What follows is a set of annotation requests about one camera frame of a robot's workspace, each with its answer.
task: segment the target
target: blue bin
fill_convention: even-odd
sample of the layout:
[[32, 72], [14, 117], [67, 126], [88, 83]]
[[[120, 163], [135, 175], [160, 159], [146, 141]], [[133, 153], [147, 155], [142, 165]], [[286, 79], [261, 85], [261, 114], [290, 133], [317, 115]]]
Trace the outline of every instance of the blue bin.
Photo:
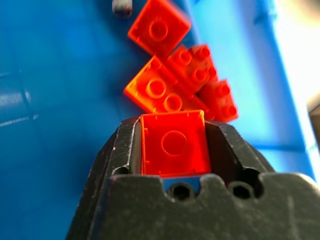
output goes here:
[[[279, 172], [320, 180], [307, 111], [292, 95], [266, 0], [176, 0], [187, 47], [208, 43], [238, 106], [233, 124]], [[62, 240], [96, 154], [142, 111], [122, 91], [150, 59], [111, 0], [1, 0], [0, 239]]]

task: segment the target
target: lego brick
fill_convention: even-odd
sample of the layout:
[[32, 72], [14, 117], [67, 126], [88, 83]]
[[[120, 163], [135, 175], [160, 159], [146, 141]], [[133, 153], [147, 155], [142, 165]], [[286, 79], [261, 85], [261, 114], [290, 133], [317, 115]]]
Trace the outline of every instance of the lego brick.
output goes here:
[[182, 81], [182, 84], [193, 93], [196, 93], [204, 84], [210, 79], [214, 79], [217, 75], [213, 65], [205, 65], [205, 62], [209, 62], [208, 58], [211, 59], [211, 56], [209, 49], [206, 47], [202, 47], [194, 55], [184, 45], [181, 45], [167, 58], [164, 64]]
[[213, 62], [210, 49], [208, 45], [195, 45], [189, 48], [188, 50], [192, 56], [199, 62], [203, 69], [207, 70], [210, 75], [209, 82], [216, 83], [218, 82], [218, 72]]
[[143, 114], [142, 174], [161, 177], [211, 173], [202, 110]]
[[208, 120], [214, 118], [209, 108], [154, 56], [125, 87], [124, 94], [147, 113], [203, 110]]
[[165, 59], [191, 28], [191, 21], [167, 0], [148, 0], [128, 37], [150, 55]]
[[227, 123], [238, 118], [238, 111], [226, 80], [206, 84], [197, 94], [213, 111], [215, 121]]

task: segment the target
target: blue plastic tray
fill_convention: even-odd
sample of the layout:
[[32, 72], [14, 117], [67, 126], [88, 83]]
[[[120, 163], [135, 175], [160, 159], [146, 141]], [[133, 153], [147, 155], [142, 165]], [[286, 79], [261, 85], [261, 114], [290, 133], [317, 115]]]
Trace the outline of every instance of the blue plastic tray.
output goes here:
[[[1, 0], [0, 239], [64, 239], [96, 154], [122, 119], [122, 95], [150, 56], [127, 38], [111, 0]], [[280, 172], [319, 178], [306, 110], [292, 96], [275, 9], [263, 0], [176, 0], [192, 18], [183, 43], [208, 43], [231, 84], [232, 124]]]

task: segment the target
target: blue surface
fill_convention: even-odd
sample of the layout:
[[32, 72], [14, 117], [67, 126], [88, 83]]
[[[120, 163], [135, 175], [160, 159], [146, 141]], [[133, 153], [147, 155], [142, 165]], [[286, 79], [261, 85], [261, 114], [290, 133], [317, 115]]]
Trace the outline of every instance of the blue surface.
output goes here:
[[[96, 154], [122, 119], [122, 95], [150, 56], [109, 0], [1, 0], [0, 239], [64, 239]], [[272, 2], [177, 0], [183, 43], [208, 43], [232, 87], [232, 124], [279, 172], [318, 178], [319, 152], [298, 111], [273, 31]]]

